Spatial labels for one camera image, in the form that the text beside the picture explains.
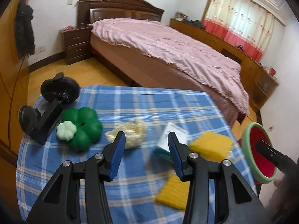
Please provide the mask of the person's right hand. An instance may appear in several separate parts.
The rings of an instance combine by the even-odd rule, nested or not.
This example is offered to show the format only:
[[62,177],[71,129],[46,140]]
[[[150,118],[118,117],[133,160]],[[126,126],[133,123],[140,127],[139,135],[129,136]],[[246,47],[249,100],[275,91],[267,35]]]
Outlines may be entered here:
[[273,192],[272,197],[270,198],[268,205],[266,207],[267,211],[270,213],[270,216],[273,216],[278,212],[278,210],[283,207],[283,209],[287,209],[290,206],[289,201],[283,200],[283,184],[284,179],[276,179],[273,182],[276,190]]

